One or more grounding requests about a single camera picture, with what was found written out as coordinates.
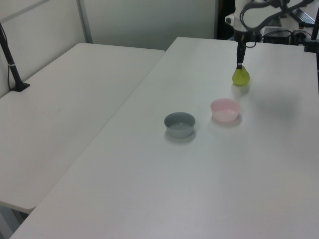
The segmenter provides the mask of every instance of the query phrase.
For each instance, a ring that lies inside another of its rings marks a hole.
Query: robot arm
[[[312,3],[314,0],[237,0],[234,30],[259,31],[273,18]]]
[[[296,8],[305,6],[314,0],[236,0],[234,13],[234,40],[237,46],[237,67],[233,75],[233,82],[245,85],[249,81],[249,74],[243,67],[246,52],[246,43],[254,33],[267,25],[267,23],[282,14]]]

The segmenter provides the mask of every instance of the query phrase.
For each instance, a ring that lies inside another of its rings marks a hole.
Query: white partition
[[[178,37],[214,38],[216,0],[80,0],[93,43],[167,50]]]

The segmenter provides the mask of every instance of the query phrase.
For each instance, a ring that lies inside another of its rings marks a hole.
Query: table
[[[0,99],[0,204],[45,197],[163,51],[81,43]]]
[[[12,239],[316,239],[316,55],[257,43],[236,87],[236,49],[177,38]],[[231,124],[211,119],[221,97],[242,105]],[[177,111],[195,135],[166,135]]]

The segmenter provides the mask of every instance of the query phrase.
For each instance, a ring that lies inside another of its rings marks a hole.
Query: black stand
[[[21,92],[24,89],[28,88],[30,86],[30,84],[24,83],[20,78],[20,75],[18,73],[18,70],[17,70],[15,63],[13,61],[12,55],[10,53],[10,50],[8,47],[8,42],[4,36],[4,32],[2,31],[2,27],[0,29],[0,44],[1,44],[6,61],[8,62],[8,66],[10,67],[10,70],[12,72],[12,75],[13,75],[13,78],[15,81],[15,87],[11,90]]]
[[[317,52],[317,49],[319,46],[319,41],[317,40],[318,30],[319,30],[319,7],[317,11],[313,33],[311,34],[311,38],[305,40],[305,48],[304,48],[305,52],[314,52],[314,53]]]

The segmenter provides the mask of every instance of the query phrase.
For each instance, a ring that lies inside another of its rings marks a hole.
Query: bowl
[[[220,122],[234,121],[241,110],[240,104],[237,101],[227,98],[213,101],[210,108],[213,118]]]
[[[194,131],[195,118],[184,112],[176,112],[168,115],[164,124],[167,133],[174,138],[186,138]]]

